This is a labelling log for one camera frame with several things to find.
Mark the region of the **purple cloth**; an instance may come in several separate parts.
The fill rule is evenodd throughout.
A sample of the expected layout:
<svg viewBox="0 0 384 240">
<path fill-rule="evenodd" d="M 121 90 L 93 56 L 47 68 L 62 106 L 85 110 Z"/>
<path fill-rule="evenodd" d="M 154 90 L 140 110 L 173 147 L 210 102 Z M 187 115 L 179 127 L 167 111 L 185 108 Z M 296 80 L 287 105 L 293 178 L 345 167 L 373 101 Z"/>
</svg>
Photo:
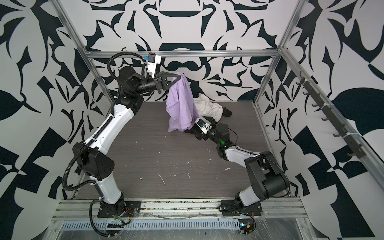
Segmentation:
<svg viewBox="0 0 384 240">
<path fill-rule="evenodd" d="M 177 72 L 176 75 L 181 78 L 170 87 L 166 101 L 166 112 L 170 116 L 169 133 L 190 130 L 199 118 L 189 81 L 183 73 Z"/>
</svg>

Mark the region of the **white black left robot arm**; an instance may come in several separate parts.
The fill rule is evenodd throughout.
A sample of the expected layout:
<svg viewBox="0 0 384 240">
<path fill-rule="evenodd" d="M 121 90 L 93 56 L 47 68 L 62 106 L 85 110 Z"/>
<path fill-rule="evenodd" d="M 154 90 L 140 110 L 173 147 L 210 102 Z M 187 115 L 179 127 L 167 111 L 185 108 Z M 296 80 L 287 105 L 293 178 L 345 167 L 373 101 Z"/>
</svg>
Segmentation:
<svg viewBox="0 0 384 240">
<path fill-rule="evenodd" d="M 76 163 L 90 178 L 85 183 L 96 187 L 105 204 L 115 206 L 124 198 L 113 176 L 115 163 L 107 156 L 115 138 L 140 110 L 144 94 L 169 90 L 181 78 L 166 72 L 139 74 L 130 66 L 119 71 L 118 96 L 111 105 L 108 117 L 93 135 L 73 148 Z"/>
</svg>

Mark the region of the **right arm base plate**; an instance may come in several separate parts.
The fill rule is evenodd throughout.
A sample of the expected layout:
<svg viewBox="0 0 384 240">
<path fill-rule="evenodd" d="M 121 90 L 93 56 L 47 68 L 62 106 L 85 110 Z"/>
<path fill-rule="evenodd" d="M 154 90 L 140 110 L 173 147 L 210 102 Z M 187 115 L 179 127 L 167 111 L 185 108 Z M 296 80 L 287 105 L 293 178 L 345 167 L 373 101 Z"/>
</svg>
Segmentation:
<svg viewBox="0 0 384 240">
<path fill-rule="evenodd" d="M 238 199 L 221 200 L 221 204 L 219 205 L 218 210 L 225 217 L 233 217 L 240 215 L 261 216 L 263 211 L 260 202 L 252 204 L 250 206 L 244 206 Z"/>
</svg>

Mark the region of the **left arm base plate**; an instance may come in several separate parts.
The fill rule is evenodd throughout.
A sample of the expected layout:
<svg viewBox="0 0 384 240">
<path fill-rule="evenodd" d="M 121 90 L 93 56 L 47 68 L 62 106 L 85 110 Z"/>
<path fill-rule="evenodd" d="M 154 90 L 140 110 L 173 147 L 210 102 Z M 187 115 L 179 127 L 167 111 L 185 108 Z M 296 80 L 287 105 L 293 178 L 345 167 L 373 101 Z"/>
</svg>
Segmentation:
<svg viewBox="0 0 384 240">
<path fill-rule="evenodd" d="M 118 201 L 114 205 L 110 205 L 101 201 L 98 218 L 112 218 L 118 217 L 133 217 L 135 214 L 140 213 L 141 201 Z"/>
</svg>

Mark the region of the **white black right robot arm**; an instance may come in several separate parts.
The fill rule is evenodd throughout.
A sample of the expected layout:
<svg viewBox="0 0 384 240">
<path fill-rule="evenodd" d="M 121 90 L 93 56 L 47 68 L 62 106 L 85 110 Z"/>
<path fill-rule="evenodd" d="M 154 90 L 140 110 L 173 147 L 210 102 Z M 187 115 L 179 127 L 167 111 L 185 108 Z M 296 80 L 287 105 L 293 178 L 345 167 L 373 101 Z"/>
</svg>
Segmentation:
<svg viewBox="0 0 384 240">
<path fill-rule="evenodd" d="M 231 140 L 231 130 L 213 117 L 200 116 L 193 101 L 192 90 L 182 73 L 157 74 L 163 90 L 168 91 L 166 111 L 170 115 L 169 131 L 179 130 L 194 135 L 198 140 L 216 144 L 220 158 L 236 163 L 247 170 L 250 186 L 235 197 L 237 208 L 244 208 L 290 192 L 290 182 L 274 155 L 265 151 L 252 152 L 240 148 Z"/>
</svg>

